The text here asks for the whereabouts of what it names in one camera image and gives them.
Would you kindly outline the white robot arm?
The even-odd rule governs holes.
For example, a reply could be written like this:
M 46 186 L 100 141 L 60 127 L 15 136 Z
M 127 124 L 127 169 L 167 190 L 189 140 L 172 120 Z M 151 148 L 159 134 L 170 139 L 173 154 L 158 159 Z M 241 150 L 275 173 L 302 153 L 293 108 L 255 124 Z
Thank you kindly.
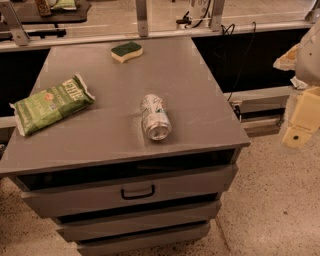
M 294 70 L 294 85 L 306 85 L 298 94 L 295 109 L 289 118 L 282 143 L 300 148 L 320 128 L 320 20 L 302 37 L 301 41 L 277 58 L 273 67 Z

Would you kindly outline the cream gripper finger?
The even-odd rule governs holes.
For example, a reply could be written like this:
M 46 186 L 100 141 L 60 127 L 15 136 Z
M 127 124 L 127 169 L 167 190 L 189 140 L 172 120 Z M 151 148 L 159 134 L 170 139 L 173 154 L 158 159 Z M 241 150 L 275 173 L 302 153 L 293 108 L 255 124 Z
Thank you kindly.
M 301 148 L 319 128 L 320 87 L 312 87 L 297 96 L 282 143 L 290 148 Z
M 273 67 L 282 71 L 295 70 L 298 45 L 291 47 L 285 54 L 277 58 Z

